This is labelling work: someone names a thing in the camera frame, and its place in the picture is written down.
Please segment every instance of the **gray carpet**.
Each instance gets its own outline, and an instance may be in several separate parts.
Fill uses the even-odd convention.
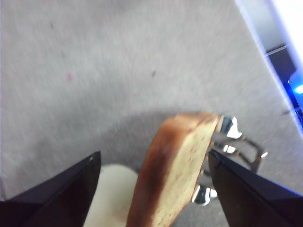
[[[232,0],[3,0],[1,188],[10,198],[96,150],[136,170],[161,122],[235,115],[261,174],[303,193],[303,141]],[[218,201],[174,227],[227,226]]]

